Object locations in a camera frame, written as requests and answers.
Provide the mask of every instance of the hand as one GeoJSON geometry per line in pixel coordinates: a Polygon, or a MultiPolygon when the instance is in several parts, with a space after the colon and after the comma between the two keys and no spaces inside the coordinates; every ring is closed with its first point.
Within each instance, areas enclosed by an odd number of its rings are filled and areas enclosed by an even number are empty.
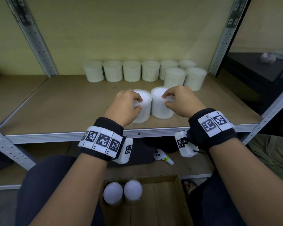
{"type": "Polygon", "coordinates": [[[117,122],[123,127],[131,124],[142,109],[140,105],[133,108],[134,100],[143,101],[142,97],[133,90],[122,90],[117,94],[114,102],[105,112],[104,117],[117,122]]]}
{"type": "Polygon", "coordinates": [[[205,105],[195,96],[189,86],[175,86],[168,89],[161,97],[175,96],[175,102],[166,101],[166,107],[181,117],[191,118],[195,113],[205,109],[205,105]]]}

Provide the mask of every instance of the wrist strap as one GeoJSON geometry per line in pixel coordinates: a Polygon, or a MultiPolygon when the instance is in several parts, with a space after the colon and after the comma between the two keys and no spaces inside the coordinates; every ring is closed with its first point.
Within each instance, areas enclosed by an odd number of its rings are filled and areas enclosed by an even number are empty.
{"type": "Polygon", "coordinates": [[[85,132],[78,146],[85,154],[110,161],[117,159],[125,138],[105,128],[91,126],[85,132]]]}
{"type": "Polygon", "coordinates": [[[188,140],[204,150],[237,137],[234,125],[220,111],[212,108],[197,112],[189,119],[189,123],[188,140]]]}

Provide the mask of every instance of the bare foot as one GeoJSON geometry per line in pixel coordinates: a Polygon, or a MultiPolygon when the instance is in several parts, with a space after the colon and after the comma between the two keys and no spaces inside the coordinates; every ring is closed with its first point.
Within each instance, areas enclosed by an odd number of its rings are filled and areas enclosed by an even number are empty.
{"type": "Polygon", "coordinates": [[[190,196],[190,193],[192,192],[192,190],[194,190],[197,187],[187,181],[185,181],[183,185],[184,185],[185,193],[187,194],[188,197],[190,196]]]}

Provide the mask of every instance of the white plastic container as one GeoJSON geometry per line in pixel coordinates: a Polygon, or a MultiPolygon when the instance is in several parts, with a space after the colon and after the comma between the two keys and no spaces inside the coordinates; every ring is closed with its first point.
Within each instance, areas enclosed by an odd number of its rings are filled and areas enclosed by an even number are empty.
{"type": "Polygon", "coordinates": [[[134,107],[141,105],[142,109],[137,118],[133,121],[133,123],[144,123],[150,118],[152,95],[148,91],[142,89],[134,89],[133,91],[139,93],[139,95],[143,99],[142,102],[134,100],[134,107]]]}
{"type": "Polygon", "coordinates": [[[147,60],[142,62],[142,79],[147,82],[154,82],[159,76],[160,62],[147,60]]]}
{"type": "Polygon", "coordinates": [[[130,180],[124,187],[125,199],[129,204],[139,201],[142,196],[142,185],[137,180],[130,180]]]}
{"type": "Polygon", "coordinates": [[[97,83],[105,79],[102,61],[88,60],[83,64],[83,68],[89,82],[97,83]]]}
{"type": "Polygon", "coordinates": [[[193,91],[200,90],[202,83],[207,75],[207,71],[198,67],[188,68],[186,70],[186,79],[184,86],[189,86],[193,91]]]}
{"type": "Polygon", "coordinates": [[[171,109],[167,108],[164,103],[165,101],[174,102],[175,97],[174,96],[169,96],[166,98],[161,97],[164,94],[164,92],[166,92],[167,89],[168,88],[166,87],[160,86],[151,90],[151,95],[152,95],[151,114],[159,119],[168,119],[172,117],[174,114],[174,112],[171,109]]]}
{"type": "Polygon", "coordinates": [[[141,79],[141,65],[140,61],[130,60],[123,62],[124,79],[127,82],[137,82],[141,79]]]}
{"type": "Polygon", "coordinates": [[[197,66],[197,63],[195,63],[191,60],[180,60],[180,61],[178,61],[178,63],[179,63],[179,67],[182,68],[182,69],[187,69],[187,68],[197,66]]]}
{"type": "Polygon", "coordinates": [[[159,70],[159,78],[161,80],[164,80],[166,76],[166,69],[171,68],[171,67],[178,67],[178,62],[174,60],[162,60],[161,61],[161,67],[159,70]]]}
{"type": "Polygon", "coordinates": [[[166,70],[166,78],[164,79],[164,87],[171,88],[174,86],[182,86],[186,77],[186,71],[172,67],[166,70]]]}
{"type": "Polygon", "coordinates": [[[122,202],[123,189],[117,182],[112,182],[104,189],[103,197],[109,205],[119,205],[122,202]]]}
{"type": "Polygon", "coordinates": [[[105,76],[108,82],[119,82],[122,80],[122,62],[109,60],[103,63],[105,76]]]}

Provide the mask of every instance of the dark pants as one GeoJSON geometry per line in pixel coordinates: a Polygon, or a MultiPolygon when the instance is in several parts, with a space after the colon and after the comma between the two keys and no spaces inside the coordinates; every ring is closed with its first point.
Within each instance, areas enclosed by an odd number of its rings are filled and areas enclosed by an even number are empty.
{"type": "Polygon", "coordinates": [[[246,226],[217,170],[190,193],[188,206],[195,226],[246,226]]]}
{"type": "MultiPolygon", "coordinates": [[[[52,156],[38,163],[27,172],[18,191],[16,226],[30,224],[74,162],[74,157],[52,156]]],[[[99,204],[95,209],[91,225],[105,225],[99,204]]]]}

